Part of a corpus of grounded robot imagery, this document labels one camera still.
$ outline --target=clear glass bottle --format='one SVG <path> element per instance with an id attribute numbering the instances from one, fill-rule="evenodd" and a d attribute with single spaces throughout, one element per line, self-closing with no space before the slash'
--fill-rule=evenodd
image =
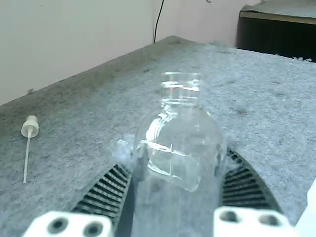
<path id="1" fill-rule="evenodd" d="M 226 143 L 200 105 L 200 74 L 164 73 L 160 105 L 138 127 L 132 237 L 211 237 Z"/>

